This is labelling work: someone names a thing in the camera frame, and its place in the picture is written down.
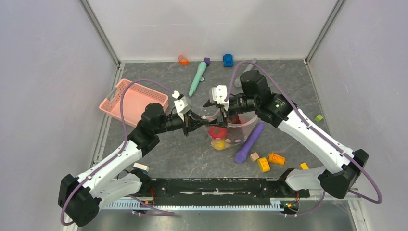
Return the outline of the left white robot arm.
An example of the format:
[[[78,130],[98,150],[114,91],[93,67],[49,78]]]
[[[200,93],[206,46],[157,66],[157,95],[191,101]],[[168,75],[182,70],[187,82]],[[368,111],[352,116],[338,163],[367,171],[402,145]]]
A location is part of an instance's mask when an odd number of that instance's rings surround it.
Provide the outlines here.
[[[177,103],[176,112],[169,115],[158,103],[147,105],[136,127],[131,133],[125,133],[118,149],[78,176],[68,174],[62,178],[58,196],[61,224],[82,227],[92,221],[101,208],[117,199],[135,193],[146,196],[151,191],[151,183],[137,174],[112,179],[154,149],[160,141],[158,134],[180,129],[188,135],[207,124],[206,116],[196,114],[181,103]]]

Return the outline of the clear zip top bag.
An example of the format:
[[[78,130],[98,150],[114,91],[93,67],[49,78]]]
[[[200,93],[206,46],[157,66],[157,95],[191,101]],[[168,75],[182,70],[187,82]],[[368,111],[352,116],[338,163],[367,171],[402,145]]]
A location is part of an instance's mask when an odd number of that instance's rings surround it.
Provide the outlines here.
[[[228,130],[227,137],[223,139],[227,143],[227,148],[230,148],[232,146],[238,145],[238,144],[243,144],[247,140],[248,136],[252,132],[252,130],[256,127],[258,123],[258,116],[254,112],[247,112],[244,114],[238,114],[241,124],[231,124],[229,123],[228,119],[228,127],[226,128]],[[204,131],[208,135],[208,129],[209,127],[204,127]]]

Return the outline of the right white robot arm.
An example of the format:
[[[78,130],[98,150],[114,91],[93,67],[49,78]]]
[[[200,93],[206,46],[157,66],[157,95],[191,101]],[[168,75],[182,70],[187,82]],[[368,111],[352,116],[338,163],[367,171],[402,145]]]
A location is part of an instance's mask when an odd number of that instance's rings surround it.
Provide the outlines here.
[[[296,104],[283,94],[273,93],[267,79],[257,70],[241,75],[242,93],[228,96],[225,85],[212,87],[205,107],[216,106],[220,117],[216,124],[225,126],[227,117],[254,112],[260,120],[285,132],[307,148],[322,167],[307,170],[288,169],[280,177],[278,191],[291,196],[303,189],[322,189],[343,199],[361,174],[369,155],[352,150],[314,124]]]

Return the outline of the yellow pear toy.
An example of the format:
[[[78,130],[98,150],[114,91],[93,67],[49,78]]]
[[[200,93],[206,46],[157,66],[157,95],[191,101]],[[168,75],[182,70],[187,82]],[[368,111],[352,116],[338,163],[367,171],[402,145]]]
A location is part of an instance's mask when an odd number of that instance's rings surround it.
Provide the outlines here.
[[[212,140],[211,144],[214,149],[221,151],[227,148],[227,143],[224,140]]]

